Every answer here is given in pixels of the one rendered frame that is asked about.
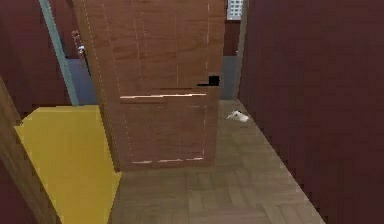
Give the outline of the white crumpled cloth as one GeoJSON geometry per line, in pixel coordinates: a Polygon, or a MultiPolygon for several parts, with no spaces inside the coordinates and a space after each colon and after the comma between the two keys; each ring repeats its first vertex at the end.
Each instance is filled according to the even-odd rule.
{"type": "Polygon", "coordinates": [[[241,111],[236,110],[236,111],[232,111],[227,116],[227,119],[237,120],[237,121],[240,121],[240,122],[247,122],[249,120],[249,117],[247,115],[243,114],[241,111]]]}

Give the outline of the brown wooden room door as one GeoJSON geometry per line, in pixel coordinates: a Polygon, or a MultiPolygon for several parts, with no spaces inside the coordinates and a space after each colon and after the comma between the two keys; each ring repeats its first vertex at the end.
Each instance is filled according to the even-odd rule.
{"type": "Polygon", "coordinates": [[[72,0],[118,171],[215,162],[224,0],[72,0]]]}

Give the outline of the window with white grid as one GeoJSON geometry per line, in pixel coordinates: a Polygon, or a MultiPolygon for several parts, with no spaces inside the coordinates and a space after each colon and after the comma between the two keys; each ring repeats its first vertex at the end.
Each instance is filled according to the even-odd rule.
{"type": "Polygon", "coordinates": [[[227,0],[227,19],[240,20],[242,17],[243,0],[227,0]]]}

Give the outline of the brown wooden door frame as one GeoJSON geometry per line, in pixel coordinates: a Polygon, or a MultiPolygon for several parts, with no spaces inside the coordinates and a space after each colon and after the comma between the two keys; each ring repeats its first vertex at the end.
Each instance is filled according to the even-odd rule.
{"type": "Polygon", "coordinates": [[[36,224],[62,224],[41,178],[21,143],[16,127],[21,118],[0,77],[0,159],[36,224]]]}

